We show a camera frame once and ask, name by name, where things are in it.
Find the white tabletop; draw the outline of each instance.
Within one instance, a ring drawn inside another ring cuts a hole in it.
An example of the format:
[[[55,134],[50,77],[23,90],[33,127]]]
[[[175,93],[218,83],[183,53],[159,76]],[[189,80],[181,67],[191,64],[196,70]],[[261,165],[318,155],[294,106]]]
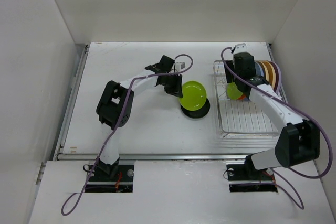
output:
[[[223,161],[141,161],[135,164],[133,193],[84,193],[74,212],[60,213],[64,201],[85,181],[85,161],[48,162],[30,224],[332,224],[319,179],[305,179],[277,168],[298,190],[305,210],[279,193],[230,193]],[[313,162],[296,167],[316,175]],[[276,177],[296,199],[289,186]],[[76,201],[71,199],[68,212]]]
[[[237,154],[264,150],[247,141],[225,141],[218,134],[213,63],[220,52],[240,42],[131,42],[92,43],[78,91],[63,153],[96,154],[111,129],[102,125],[96,107],[108,81],[123,81],[157,63],[162,55],[171,58],[189,54],[193,68],[183,74],[183,82],[196,80],[206,88],[211,103],[209,114],[201,120],[187,118],[176,97],[163,87],[155,87],[133,101],[128,123],[119,128],[121,154]],[[264,42],[247,43],[258,60],[270,60]]]

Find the wire dish rack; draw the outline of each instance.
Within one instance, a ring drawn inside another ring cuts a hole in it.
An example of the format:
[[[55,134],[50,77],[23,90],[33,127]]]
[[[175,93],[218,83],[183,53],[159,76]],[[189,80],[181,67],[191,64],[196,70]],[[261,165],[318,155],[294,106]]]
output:
[[[253,102],[231,100],[226,94],[226,76],[222,61],[214,62],[218,120],[221,137],[275,137],[276,127]]]

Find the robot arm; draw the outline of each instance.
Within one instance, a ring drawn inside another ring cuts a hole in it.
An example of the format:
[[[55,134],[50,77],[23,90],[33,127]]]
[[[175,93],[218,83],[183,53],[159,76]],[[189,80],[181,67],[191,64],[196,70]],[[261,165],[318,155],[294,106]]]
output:
[[[262,76],[256,75],[254,57],[247,52],[245,44],[237,45],[233,52],[233,60],[226,63],[247,82],[266,91],[272,97],[281,99]],[[227,82],[235,82],[238,89],[266,113],[280,133],[275,148],[246,157],[245,166],[249,173],[271,167],[290,167],[319,157],[320,132],[316,125],[285,105],[235,79],[227,69],[225,71]]]
[[[101,99],[98,103],[96,113],[99,115],[99,121],[107,124],[114,130],[116,123],[125,104],[126,94],[130,87],[131,81],[136,77],[149,76],[154,73],[169,73],[172,70],[180,72],[185,68],[185,63],[175,62],[175,60],[162,56],[159,63],[149,65],[139,75],[120,83],[109,81],[103,91]],[[144,92],[145,90],[163,85],[167,94],[176,97],[182,97],[182,75],[176,74],[171,76],[154,76],[146,79],[137,80],[132,86],[132,91],[127,102],[126,110],[119,127],[123,127],[130,118],[133,98]],[[113,178],[118,170],[119,164],[119,131],[116,131],[114,137],[106,144],[97,169],[102,170],[107,176]]]

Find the lime green plate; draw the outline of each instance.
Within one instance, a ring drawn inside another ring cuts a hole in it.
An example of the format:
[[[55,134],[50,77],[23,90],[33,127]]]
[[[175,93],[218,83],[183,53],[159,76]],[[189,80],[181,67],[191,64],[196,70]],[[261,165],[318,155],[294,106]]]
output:
[[[182,85],[183,97],[179,98],[183,108],[196,111],[203,107],[206,101],[206,91],[197,81],[188,81]]]
[[[234,82],[231,82],[226,86],[226,94],[231,100],[238,100],[243,95]]]

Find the red wire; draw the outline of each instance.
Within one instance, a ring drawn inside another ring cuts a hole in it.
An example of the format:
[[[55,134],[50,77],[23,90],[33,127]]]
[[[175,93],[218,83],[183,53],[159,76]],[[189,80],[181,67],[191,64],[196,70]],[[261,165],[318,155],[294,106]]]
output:
[[[268,174],[267,172],[265,172],[265,171],[263,171],[263,173],[264,173],[265,175],[271,177],[272,180],[275,182],[275,177],[274,177],[274,175],[269,175],[269,174]]]
[[[116,185],[115,185],[115,186],[116,186],[116,187],[115,187],[115,188],[116,188],[116,189],[115,189],[115,190],[116,190],[115,192],[118,191],[119,183],[120,183],[121,178],[122,178],[122,173],[119,172],[119,173],[118,173],[118,180],[117,180],[117,182],[115,183],[115,184],[116,184]]]

